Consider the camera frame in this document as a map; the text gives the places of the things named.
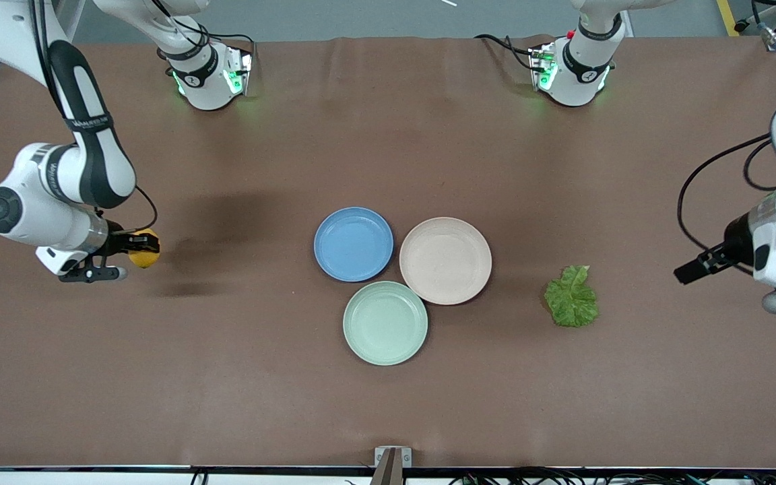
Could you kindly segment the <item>yellow lemon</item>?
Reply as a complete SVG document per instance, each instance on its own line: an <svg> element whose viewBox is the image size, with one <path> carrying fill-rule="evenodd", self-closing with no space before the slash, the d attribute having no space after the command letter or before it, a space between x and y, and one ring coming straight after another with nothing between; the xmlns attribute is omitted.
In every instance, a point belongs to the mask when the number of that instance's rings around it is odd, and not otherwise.
<svg viewBox="0 0 776 485"><path fill-rule="evenodd" d="M156 234L152 229L144 229L133 231L131 234ZM136 255L127 255L130 261L135 264L136 267L148 268L151 267L160 257L160 254L141 253Z"/></svg>

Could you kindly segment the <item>green lettuce leaf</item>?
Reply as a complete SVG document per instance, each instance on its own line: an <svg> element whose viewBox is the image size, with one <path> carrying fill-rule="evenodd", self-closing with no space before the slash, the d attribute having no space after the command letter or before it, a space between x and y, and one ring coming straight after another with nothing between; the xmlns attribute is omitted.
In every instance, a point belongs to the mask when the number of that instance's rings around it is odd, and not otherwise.
<svg viewBox="0 0 776 485"><path fill-rule="evenodd" d="M597 294L587 283L589 272L589 266L568 266L547 283L543 298L555 325L580 328L600 316Z"/></svg>

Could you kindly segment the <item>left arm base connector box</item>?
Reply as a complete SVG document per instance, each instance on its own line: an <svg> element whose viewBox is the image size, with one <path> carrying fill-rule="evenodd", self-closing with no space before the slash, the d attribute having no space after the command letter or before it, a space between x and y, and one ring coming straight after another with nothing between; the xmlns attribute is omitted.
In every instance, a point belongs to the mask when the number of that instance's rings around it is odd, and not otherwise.
<svg viewBox="0 0 776 485"><path fill-rule="evenodd" d="M556 62L556 43L554 41L541 46L530 47L529 65L531 67L531 80L536 91L549 92L552 81L558 73Z"/></svg>

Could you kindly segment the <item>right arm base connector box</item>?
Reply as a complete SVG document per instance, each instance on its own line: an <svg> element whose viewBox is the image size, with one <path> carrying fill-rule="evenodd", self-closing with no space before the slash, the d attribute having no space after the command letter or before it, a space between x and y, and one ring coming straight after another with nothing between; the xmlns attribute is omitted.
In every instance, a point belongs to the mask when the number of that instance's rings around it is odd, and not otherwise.
<svg viewBox="0 0 776 485"><path fill-rule="evenodd" d="M253 66L253 53L225 46L224 77L233 96L245 96Z"/></svg>

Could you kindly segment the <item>brown table cover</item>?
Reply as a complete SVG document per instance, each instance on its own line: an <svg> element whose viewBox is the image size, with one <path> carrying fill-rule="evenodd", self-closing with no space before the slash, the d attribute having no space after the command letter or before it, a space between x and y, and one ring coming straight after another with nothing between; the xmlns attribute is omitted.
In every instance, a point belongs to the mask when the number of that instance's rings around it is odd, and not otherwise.
<svg viewBox="0 0 776 485"><path fill-rule="evenodd" d="M0 236L0 465L776 467L776 316L698 255L681 184L767 131L776 55L750 38L629 38L593 104L533 92L482 40L263 43L255 96L194 110L148 45L82 52L139 184L160 260L62 284ZM46 90L0 67L0 181L69 134ZM342 207L396 240L454 217L492 248L461 306L428 307L419 353L358 359L358 287L317 266ZM589 266L600 316L560 327L543 292Z"/></svg>

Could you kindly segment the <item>blue plate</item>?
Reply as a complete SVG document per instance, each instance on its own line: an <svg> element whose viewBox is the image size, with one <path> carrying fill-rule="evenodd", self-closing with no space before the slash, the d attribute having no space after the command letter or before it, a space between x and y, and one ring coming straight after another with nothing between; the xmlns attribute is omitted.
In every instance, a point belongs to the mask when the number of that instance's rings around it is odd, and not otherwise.
<svg viewBox="0 0 776 485"><path fill-rule="evenodd" d="M315 231L315 261L340 282L363 282L380 274L394 252L388 221L366 207L345 207L328 215Z"/></svg>

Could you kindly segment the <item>yellow floor tape strip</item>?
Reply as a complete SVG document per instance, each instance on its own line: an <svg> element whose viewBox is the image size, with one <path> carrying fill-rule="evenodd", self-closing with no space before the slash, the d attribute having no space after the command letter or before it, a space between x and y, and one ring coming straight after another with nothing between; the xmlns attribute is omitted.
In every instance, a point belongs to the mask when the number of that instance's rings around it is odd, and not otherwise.
<svg viewBox="0 0 776 485"><path fill-rule="evenodd" d="M715 0L715 5L721 16L721 22L725 32L729 37L739 37L741 34L736 30L736 19L731 9L730 0Z"/></svg>

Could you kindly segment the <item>beige plate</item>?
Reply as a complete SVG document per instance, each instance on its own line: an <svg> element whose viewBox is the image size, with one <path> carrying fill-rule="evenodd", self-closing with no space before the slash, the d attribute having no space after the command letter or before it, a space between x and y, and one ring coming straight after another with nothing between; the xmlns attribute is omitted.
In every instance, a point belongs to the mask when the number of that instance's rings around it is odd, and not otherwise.
<svg viewBox="0 0 776 485"><path fill-rule="evenodd" d="M486 237L458 218L431 218L413 227L401 243L398 261L406 285L440 306L476 298L492 276Z"/></svg>

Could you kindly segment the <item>mint green plate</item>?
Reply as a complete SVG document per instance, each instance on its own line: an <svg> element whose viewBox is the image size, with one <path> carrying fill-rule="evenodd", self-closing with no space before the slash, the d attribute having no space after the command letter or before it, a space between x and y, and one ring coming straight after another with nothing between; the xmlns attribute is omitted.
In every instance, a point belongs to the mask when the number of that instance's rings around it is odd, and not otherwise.
<svg viewBox="0 0 776 485"><path fill-rule="evenodd" d="M380 280L363 286L351 297L342 329L357 357L376 366L393 366L422 349L428 335L428 314L412 289Z"/></svg>

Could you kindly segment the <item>grey metal bracket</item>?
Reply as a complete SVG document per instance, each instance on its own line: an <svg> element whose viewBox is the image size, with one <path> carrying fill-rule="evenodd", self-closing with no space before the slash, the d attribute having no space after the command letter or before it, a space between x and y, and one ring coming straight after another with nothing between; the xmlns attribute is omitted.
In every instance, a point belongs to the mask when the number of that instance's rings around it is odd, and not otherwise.
<svg viewBox="0 0 776 485"><path fill-rule="evenodd" d="M373 464L373 467L378 467L383 455L388 453L391 449L395 449L395 455L401 461L402 467L413 466L412 448L400 445L385 445L375 448L375 453L373 453L375 456L375 463Z"/></svg>

